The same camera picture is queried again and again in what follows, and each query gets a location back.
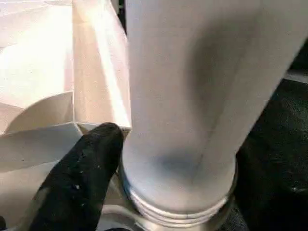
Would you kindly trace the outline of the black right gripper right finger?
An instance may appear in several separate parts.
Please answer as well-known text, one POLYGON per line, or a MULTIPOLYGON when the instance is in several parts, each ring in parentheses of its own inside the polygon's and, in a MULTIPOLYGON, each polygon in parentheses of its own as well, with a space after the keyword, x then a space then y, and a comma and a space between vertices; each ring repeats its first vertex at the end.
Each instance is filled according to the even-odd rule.
POLYGON ((237 157, 236 202, 251 231, 308 229, 308 161, 248 137, 237 157))

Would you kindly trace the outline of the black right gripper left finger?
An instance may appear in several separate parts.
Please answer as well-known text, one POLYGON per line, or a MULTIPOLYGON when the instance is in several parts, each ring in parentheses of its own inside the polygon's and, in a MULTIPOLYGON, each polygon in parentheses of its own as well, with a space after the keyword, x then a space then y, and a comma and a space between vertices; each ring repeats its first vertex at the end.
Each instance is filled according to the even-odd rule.
POLYGON ((40 186, 30 231, 94 231, 116 172, 124 135, 115 123, 90 130, 53 167, 40 186))

